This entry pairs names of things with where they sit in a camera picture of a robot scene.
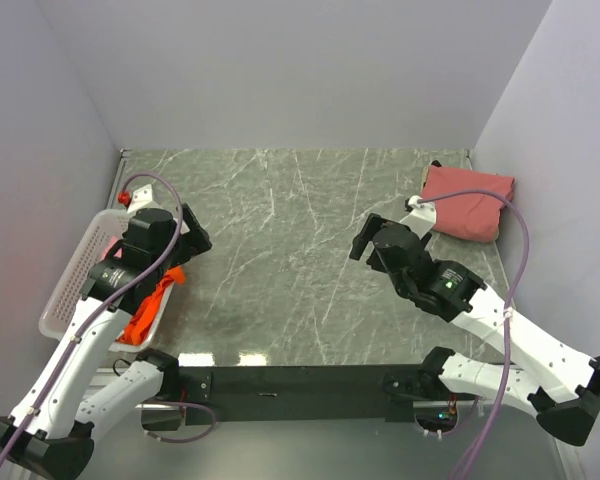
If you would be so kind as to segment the orange polo shirt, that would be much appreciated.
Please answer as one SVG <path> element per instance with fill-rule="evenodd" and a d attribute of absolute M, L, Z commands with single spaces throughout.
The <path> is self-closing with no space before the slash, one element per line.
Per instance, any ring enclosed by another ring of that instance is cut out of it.
<path fill-rule="evenodd" d="M 154 292 L 142 301 L 116 342 L 134 347 L 141 346 L 147 340 L 151 327 L 156 324 L 156 317 L 165 292 L 172 284 L 183 284 L 185 281 L 186 276 L 180 266 L 169 269 Z"/>

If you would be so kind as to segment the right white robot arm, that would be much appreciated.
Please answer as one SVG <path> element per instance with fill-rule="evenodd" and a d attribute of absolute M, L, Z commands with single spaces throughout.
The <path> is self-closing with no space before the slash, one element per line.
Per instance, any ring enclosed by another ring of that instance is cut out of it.
<path fill-rule="evenodd" d="M 434 260 L 429 234 L 370 214 L 349 257 L 373 248 L 368 266 L 387 275 L 397 295 L 463 329 L 509 357 L 510 368 L 436 347 L 421 363 L 419 387 L 440 399 L 471 394 L 523 411 L 550 435 L 572 446 L 588 440 L 600 413 L 600 355 L 554 338 L 505 301 L 481 277 L 451 260 Z"/>

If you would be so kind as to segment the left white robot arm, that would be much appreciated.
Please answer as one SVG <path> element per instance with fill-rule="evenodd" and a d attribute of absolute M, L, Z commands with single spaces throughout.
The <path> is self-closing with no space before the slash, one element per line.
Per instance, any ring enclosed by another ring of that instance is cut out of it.
<path fill-rule="evenodd" d="M 177 401 L 183 391 L 176 358 L 141 351 L 124 374 L 84 396 L 100 362 L 166 273 L 207 252 L 208 233 L 188 205 L 176 215 L 142 208 L 87 273 L 65 335 L 35 384 L 0 416 L 0 461 L 47 479 L 75 479 L 97 439 L 137 404 Z"/>

